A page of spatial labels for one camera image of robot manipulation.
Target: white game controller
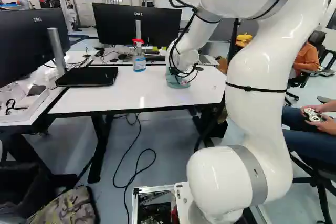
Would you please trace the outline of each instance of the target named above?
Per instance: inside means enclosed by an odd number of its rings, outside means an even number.
[[[325,119],[321,116],[321,114],[317,113],[314,109],[312,109],[312,108],[305,108],[303,111],[307,115],[308,120],[310,122],[317,122],[317,123],[323,123],[323,122],[325,122]]]

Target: gray cylinder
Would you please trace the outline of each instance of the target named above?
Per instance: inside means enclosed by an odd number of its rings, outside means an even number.
[[[141,20],[135,21],[136,38],[141,39]]]
[[[61,45],[61,41],[59,40],[58,30],[56,27],[48,28],[48,35],[51,42],[51,46],[53,48],[53,53],[56,61],[56,67],[58,74],[62,76],[66,73],[67,67],[64,61],[64,54]]]

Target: laptop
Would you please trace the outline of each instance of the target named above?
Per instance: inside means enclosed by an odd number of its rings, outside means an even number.
[[[59,87],[103,87],[113,85],[117,75],[117,67],[72,68],[55,83]]]
[[[210,65],[210,66],[219,65],[219,63],[214,59],[214,57],[210,55],[199,55],[198,64],[199,65]]]

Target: floor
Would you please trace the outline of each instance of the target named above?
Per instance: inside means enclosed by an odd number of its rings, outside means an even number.
[[[336,77],[310,78],[306,87],[292,89],[300,96],[294,105],[318,104],[316,95],[336,97]],[[136,186],[168,185],[186,181],[185,168],[198,133],[187,111],[167,111],[141,113],[141,134],[122,163],[116,177],[118,185],[128,182],[135,171],[135,163],[140,152],[146,148],[156,151],[156,161],[152,167],[139,174],[130,188]],[[228,120],[229,127],[225,137],[214,140],[218,145],[239,143],[242,132]],[[101,223],[126,223],[127,216],[123,206],[123,189],[112,184],[113,174],[123,153],[136,137],[139,125],[130,126],[125,118],[116,119],[112,124],[109,143],[101,173],[101,182],[90,185],[97,202]],[[96,135],[89,117],[57,119],[49,129],[49,136],[27,136],[29,142],[56,174],[76,173],[82,170],[92,157],[96,145]],[[140,161],[143,167],[153,159],[151,153],[145,154]],[[295,176],[305,176],[294,166]],[[79,184],[86,185],[87,173]],[[127,192],[128,209],[131,206],[131,189]],[[330,212],[336,220],[336,198],[328,195]],[[319,207],[317,191],[309,185],[293,185],[284,198],[262,206],[270,223],[313,224],[323,219]]]

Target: black monitor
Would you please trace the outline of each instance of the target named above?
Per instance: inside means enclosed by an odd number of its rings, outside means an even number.
[[[0,88],[54,58],[49,27],[58,28],[63,52],[68,51],[68,29],[61,9],[0,11]]]
[[[131,45],[137,37],[135,21],[141,20],[141,38],[152,46],[168,46],[179,35],[181,10],[92,3],[99,41]]]

